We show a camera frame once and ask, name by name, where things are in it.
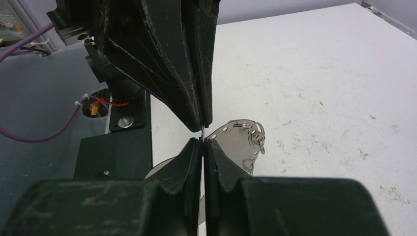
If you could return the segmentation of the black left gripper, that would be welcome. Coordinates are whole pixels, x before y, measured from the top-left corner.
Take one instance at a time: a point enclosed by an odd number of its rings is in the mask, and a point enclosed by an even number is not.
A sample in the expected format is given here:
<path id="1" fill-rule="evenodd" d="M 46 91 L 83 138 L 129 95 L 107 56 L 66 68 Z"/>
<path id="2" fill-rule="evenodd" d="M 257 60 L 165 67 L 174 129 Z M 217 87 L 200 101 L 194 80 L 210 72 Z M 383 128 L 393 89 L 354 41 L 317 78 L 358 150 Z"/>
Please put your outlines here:
<path id="1" fill-rule="evenodd" d="M 142 86 L 190 131 L 200 131 L 202 118 L 181 2 L 109 0 L 104 6 L 105 30 L 103 3 L 57 0 L 57 7 L 47 15 L 66 46 L 83 43 L 89 67 L 98 82 L 107 85 L 114 101 L 140 98 Z"/>

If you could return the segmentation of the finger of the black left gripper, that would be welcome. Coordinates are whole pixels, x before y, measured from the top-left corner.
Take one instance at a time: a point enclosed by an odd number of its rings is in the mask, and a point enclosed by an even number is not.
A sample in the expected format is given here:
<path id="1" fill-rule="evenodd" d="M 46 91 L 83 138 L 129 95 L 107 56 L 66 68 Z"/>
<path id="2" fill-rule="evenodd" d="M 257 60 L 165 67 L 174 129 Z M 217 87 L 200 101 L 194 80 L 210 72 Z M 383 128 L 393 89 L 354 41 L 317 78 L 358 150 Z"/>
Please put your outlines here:
<path id="1" fill-rule="evenodd" d="M 187 1 L 187 41 L 204 127 L 213 120 L 212 65 L 219 3 L 218 0 Z"/>

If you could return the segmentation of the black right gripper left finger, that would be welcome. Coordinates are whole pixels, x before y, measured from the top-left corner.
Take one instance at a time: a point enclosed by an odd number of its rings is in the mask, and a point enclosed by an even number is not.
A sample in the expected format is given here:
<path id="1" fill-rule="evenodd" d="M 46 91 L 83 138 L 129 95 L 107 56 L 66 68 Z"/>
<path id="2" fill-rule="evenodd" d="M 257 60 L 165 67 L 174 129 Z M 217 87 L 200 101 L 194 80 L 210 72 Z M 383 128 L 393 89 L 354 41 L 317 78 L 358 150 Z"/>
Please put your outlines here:
<path id="1" fill-rule="evenodd" d="M 203 142 L 143 179 L 42 180 L 22 195 L 3 236 L 195 236 Z"/>

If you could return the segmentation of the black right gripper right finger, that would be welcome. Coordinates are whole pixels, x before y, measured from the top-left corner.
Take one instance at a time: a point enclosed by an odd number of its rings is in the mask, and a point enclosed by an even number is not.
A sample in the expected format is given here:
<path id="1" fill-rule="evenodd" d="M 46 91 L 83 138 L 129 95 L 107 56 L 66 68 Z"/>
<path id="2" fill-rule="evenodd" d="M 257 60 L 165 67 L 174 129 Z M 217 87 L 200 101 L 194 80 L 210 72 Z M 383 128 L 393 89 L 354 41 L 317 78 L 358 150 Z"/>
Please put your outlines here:
<path id="1" fill-rule="evenodd" d="M 209 236 L 387 236 L 366 188 L 346 178 L 252 177 L 204 144 Z"/>

